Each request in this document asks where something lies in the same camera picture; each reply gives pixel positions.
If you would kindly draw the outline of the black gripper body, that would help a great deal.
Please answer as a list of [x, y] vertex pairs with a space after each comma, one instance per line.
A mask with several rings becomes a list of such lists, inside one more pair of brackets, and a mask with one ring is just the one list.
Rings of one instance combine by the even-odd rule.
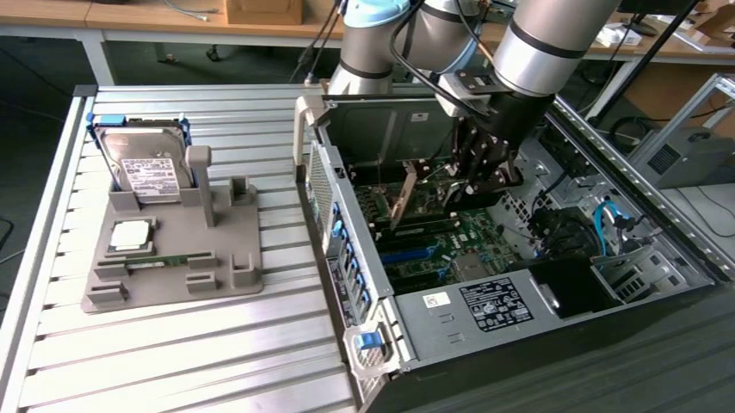
[[471, 130], [475, 129], [476, 137], [491, 135], [499, 141], [507, 141], [511, 149], [517, 149], [541, 122], [555, 98], [555, 94], [532, 97], [519, 92], [491, 95], [487, 115], [471, 115], [459, 123], [457, 148], [469, 141]]

